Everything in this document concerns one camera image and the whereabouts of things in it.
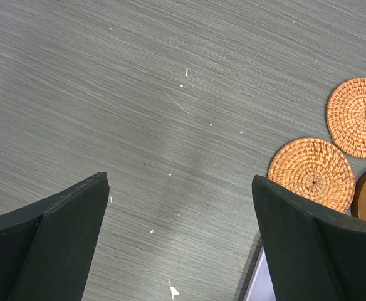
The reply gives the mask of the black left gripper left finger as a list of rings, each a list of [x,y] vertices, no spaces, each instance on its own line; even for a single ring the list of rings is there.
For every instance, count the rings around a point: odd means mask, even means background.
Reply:
[[[109,191],[98,172],[0,215],[0,300],[81,300]]]

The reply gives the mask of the woven rattan coaster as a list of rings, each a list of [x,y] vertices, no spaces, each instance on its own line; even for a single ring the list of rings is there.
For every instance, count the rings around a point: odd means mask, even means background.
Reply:
[[[267,178],[287,190],[346,213],[355,194],[356,179],[345,155],[316,137],[293,140],[273,157]]]
[[[366,77],[347,80],[333,90],[326,120],[332,141],[341,151],[366,159]]]

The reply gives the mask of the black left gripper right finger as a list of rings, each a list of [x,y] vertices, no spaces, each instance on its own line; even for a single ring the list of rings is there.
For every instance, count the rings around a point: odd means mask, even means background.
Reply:
[[[366,300],[366,221],[263,176],[252,196],[277,300]]]

